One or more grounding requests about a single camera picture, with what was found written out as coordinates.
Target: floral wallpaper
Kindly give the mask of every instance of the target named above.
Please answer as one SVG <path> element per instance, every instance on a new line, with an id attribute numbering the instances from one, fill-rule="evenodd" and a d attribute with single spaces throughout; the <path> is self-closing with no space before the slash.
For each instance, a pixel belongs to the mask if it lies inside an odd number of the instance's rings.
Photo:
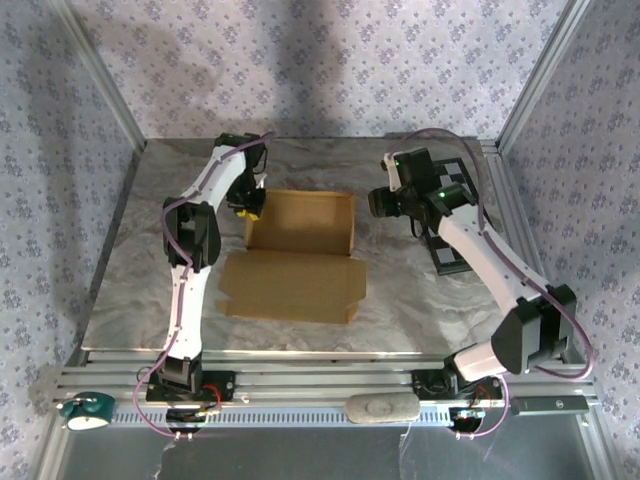
<path id="1" fill-rule="evenodd" d="M 596 0 L 509 152 L 551 280 L 572 285 L 640 479 L 640 3 Z"/>
<path id="2" fill-rule="evenodd" d="M 0 2 L 0 17 L 0 478 L 19 479 L 88 320 L 132 148 L 44 2 Z"/>
<path id="3" fill-rule="evenodd" d="M 566 0 L 72 0 L 147 137 L 496 138 Z"/>

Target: box lid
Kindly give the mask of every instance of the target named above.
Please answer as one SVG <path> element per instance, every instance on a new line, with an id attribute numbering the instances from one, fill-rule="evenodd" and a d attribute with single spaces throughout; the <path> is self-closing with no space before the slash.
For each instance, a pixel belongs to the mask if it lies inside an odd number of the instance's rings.
<path id="1" fill-rule="evenodd" d="M 227 257 L 217 302 L 229 316 L 349 323 L 366 296 L 366 263 L 341 255 L 252 250 Z"/>
<path id="2" fill-rule="evenodd" d="M 247 219 L 249 250 L 350 255 L 355 195 L 267 190 L 259 220 Z"/>

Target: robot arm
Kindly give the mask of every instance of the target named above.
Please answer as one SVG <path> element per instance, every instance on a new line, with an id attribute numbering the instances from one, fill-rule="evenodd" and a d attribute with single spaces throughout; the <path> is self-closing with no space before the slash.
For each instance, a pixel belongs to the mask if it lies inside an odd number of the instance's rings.
<path id="1" fill-rule="evenodd" d="M 259 216 L 262 212 L 265 191 L 257 188 L 253 169 L 266 154 L 266 148 L 258 140 L 257 135 L 251 134 L 222 135 L 196 181 L 179 198 L 165 201 L 163 240 L 171 264 L 173 293 L 170 327 L 163 348 L 166 358 L 158 370 L 158 380 L 164 387 L 191 394 L 200 391 L 202 305 L 211 266 L 221 248 L 216 212 L 225 197 L 240 216 Z M 249 142 L 256 145 L 238 150 Z M 181 253 L 188 256 L 191 265 Z"/>
<path id="2" fill-rule="evenodd" d="M 389 175 L 389 187 L 370 192 L 373 215 L 408 215 L 423 230 L 438 232 L 487 285 L 505 316 L 491 340 L 445 361 L 445 377 L 450 374 L 452 380 L 446 382 L 447 388 L 455 394 L 484 377 L 506 371 L 519 374 L 562 353 L 569 345 L 571 324 L 538 290 L 517 278 L 501 256 L 526 272 L 532 283 L 546 288 L 563 307 L 575 311 L 573 292 L 566 285 L 551 287 L 518 258 L 488 222 L 481 229 L 475 199 L 458 183 L 440 184 L 427 149 L 387 154 L 382 167 Z M 487 243 L 487 235 L 495 248 Z"/>

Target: cardboard box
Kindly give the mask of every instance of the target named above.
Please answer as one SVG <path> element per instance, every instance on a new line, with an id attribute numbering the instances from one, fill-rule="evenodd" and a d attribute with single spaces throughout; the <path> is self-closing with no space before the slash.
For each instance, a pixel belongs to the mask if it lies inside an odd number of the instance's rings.
<path id="1" fill-rule="evenodd" d="M 366 296 L 365 262 L 349 258 L 355 195 L 267 190 L 259 220 L 247 218 L 246 252 L 234 252 L 220 278 L 228 316 L 349 323 Z"/>

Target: purple cable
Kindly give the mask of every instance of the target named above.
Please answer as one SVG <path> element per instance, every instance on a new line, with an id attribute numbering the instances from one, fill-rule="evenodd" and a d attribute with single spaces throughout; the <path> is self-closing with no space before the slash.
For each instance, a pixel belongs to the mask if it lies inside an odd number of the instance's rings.
<path id="1" fill-rule="evenodd" d="M 489 435 L 490 433 L 495 432 L 498 429 L 498 427 L 502 425 L 502 422 L 504 422 L 504 419 L 507 418 L 507 412 L 509 411 L 509 387 L 507 386 L 507 381 L 504 379 L 502 375 L 498 375 L 498 380 L 500 380 L 500 383 L 502 384 L 502 393 L 504 396 L 504 408 L 502 409 L 502 415 L 500 415 L 500 418 L 498 419 L 496 424 L 493 427 L 489 428 L 488 430 L 485 430 L 484 432 L 480 432 L 480 433 L 458 432 L 460 433 L 460 436 L 469 437 L 469 438 L 484 437 L 485 435 Z"/>
<path id="2" fill-rule="evenodd" d="M 169 215 L 169 213 L 171 211 L 173 211 L 176 208 L 184 205 L 185 203 L 188 203 L 193 198 L 195 198 L 198 195 L 200 195 L 200 193 L 202 193 L 202 189 L 205 188 L 207 182 L 211 178 L 211 175 L 213 175 L 213 172 L 215 171 L 215 169 L 218 166 L 222 165 L 222 163 L 227 158 L 231 157 L 232 155 L 235 155 L 236 153 L 242 152 L 242 151 L 246 150 L 247 148 L 253 147 L 255 145 L 260 145 L 262 143 L 266 143 L 267 141 L 271 140 L 274 136 L 275 136 L 275 132 L 268 132 L 268 133 L 265 133 L 264 135 L 262 135 L 260 138 L 256 138 L 255 140 L 251 140 L 250 142 L 244 143 L 244 144 L 242 144 L 242 145 L 240 145 L 238 147 L 235 147 L 235 148 L 229 150 L 226 153 L 223 153 L 218 160 L 216 160 L 215 162 L 213 162 L 211 164 L 211 166 L 209 167 L 209 169 L 205 173 L 204 179 L 202 180 L 202 182 L 200 182 L 200 185 L 197 186 L 197 188 L 196 188 L 196 190 L 194 192 L 192 192 L 191 194 L 187 195 L 186 197 L 179 198 L 178 200 L 176 200 L 175 202 L 173 202 L 172 204 L 168 205 L 167 207 L 165 207 L 162 210 L 162 215 L 160 217 L 160 222 L 162 223 L 162 231 L 163 231 L 165 237 L 167 238 L 167 241 L 169 242 L 169 244 L 174 248 L 176 253 L 178 255 L 180 255 L 180 257 L 182 257 L 182 259 L 187 264 L 186 264 L 186 266 L 184 268 L 184 271 L 182 272 L 182 275 L 180 276 L 180 279 L 182 281 L 180 282 L 180 286 L 178 288 L 178 305 L 177 305 L 177 309 L 176 309 L 177 311 L 176 311 L 175 332 L 171 336 L 171 340 L 169 340 L 167 348 L 162 353 L 162 355 L 160 355 L 160 358 L 158 358 L 158 361 L 153 365 L 153 367 L 151 367 L 151 369 L 149 371 L 147 371 L 147 373 L 145 373 L 142 376 L 142 378 L 138 381 L 138 383 L 136 384 L 135 388 L 133 389 L 133 405 L 134 405 L 138 415 L 140 415 L 140 418 L 142 418 L 142 420 L 154 432 L 156 432 L 156 433 L 158 433 L 160 435 L 164 435 L 165 437 L 172 437 L 173 438 L 176 435 L 161 430 L 160 428 L 155 426 L 153 424 L 153 422 L 151 422 L 151 420 L 149 420 L 149 418 L 147 418 L 147 416 L 144 414 L 144 412 L 142 411 L 142 409 L 140 408 L 140 405 L 138 403 L 138 394 L 140 392 L 140 389 L 142 388 L 142 385 L 145 384 L 146 382 L 148 382 L 149 378 L 151 378 L 151 375 L 156 370 L 158 370 L 160 368 L 160 366 L 162 366 L 164 361 L 169 356 L 169 351 L 171 350 L 173 345 L 176 343 L 176 340 L 178 339 L 178 333 L 180 332 L 180 327 L 182 326 L 182 307 L 183 307 L 183 303 L 184 303 L 185 283 L 186 283 L 187 279 L 189 278 L 189 272 L 191 271 L 191 268 L 193 267 L 193 260 L 191 260 L 191 257 L 189 257 L 189 255 L 187 255 L 186 252 L 182 248 L 180 248 L 180 245 L 178 245 L 177 240 L 173 237 L 173 235 L 171 235 L 171 231 L 169 230 L 169 226 L 167 225 L 167 216 Z M 198 437 L 200 437 L 200 438 L 209 437 L 209 436 L 210 435 L 202 435 L 202 434 L 198 435 Z"/>
<path id="3" fill-rule="evenodd" d="M 533 280 L 531 280 L 527 276 L 526 273 L 524 273 L 522 270 L 520 270 L 511 260 L 509 260 L 509 258 L 495 244 L 493 239 L 490 237 L 489 233 L 484 230 L 484 226 L 485 226 L 485 218 L 484 218 L 484 197 L 485 197 L 484 182 L 482 181 L 482 176 L 480 174 L 480 162 L 478 161 L 478 158 L 476 157 L 476 155 L 473 153 L 473 150 L 471 150 L 471 147 L 469 146 L 467 141 L 464 138 L 459 137 L 455 133 L 453 133 L 453 132 L 451 132 L 449 130 L 446 130 L 444 128 L 423 128 L 421 130 L 416 130 L 415 132 L 410 133 L 409 135 L 404 137 L 402 140 L 400 140 L 397 143 L 395 143 L 391 147 L 391 151 L 389 153 L 391 155 L 393 155 L 394 153 L 397 152 L 398 148 L 404 142 L 406 142 L 410 138 L 413 138 L 413 137 L 415 137 L 417 135 L 422 135 L 422 134 L 427 134 L 427 135 L 440 134 L 440 135 L 444 135 L 446 137 L 453 137 L 456 140 L 458 140 L 464 146 L 465 150 L 467 151 L 467 153 L 471 157 L 471 161 L 473 162 L 473 166 L 474 166 L 474 168 L 476 170 L 476 175 L 478 176 L 478 227 L 480 228 L 480 231 L 482 232 L 482 237 L 486 240 L 487 245 L 489 245 L 489 248 L 491 248 L 493 253 L 495 253 L 498 256 L 498 258 L 500 258 L 500 260 L 502 260 L 504 265 L 516 277 L 518 277 L 518 279 L 522 283 L 528 285 L 529 287 L 534 289 L 536 292 L 538 292 L 542 296 L 542 298 L 544 298 L 551 305 L 553 305 L 558 310 L 558 312 L 560 312 L 560 314 L 569 321 L 571 326 L 578 333 L 578 336 L 580 337 L 580 340 L 584 344 L 587 361 L 585 363 L 584 368 L 582 370 L 580 370 L 579 373 L 577 373 L 575 375 L 565 375 L 563 373 L 555 372 L 553 370 L 549 370 L 549 369 L 544 368 L 544 367 L 536 367 L 536 368 L 538 370 L 540 370 L 541 372 L 544 372 L 544 373 L 546 373 L 548 375 L 551 375 L 553 377 L 556 377 L 556 378 L 562 378 L 564 380 L 570 380 L 570 381 L 584 380 L 586 377 L 588 377 L 591 374 L 591 371 L 593 370 L 593 365 L 594 365 L 593 346 L 591 345 L 591 342 L 589 341 L 589 337 L 587 336 L 587 333 L 584 331 L 584 328 L 582 328 L 582 325 L 580 325 L 580 323 L 578 323 L 578 321 L 576 320 L 575 316 L 572 315 L 571 312 L 569 312 L 565 307 L 563 307 L 562 304 L 560 302 L 558 302 L 549 292 L 547 292 L 547 290 L 545 288 L 541 287 L 540 285 L 537 285 Z"/>

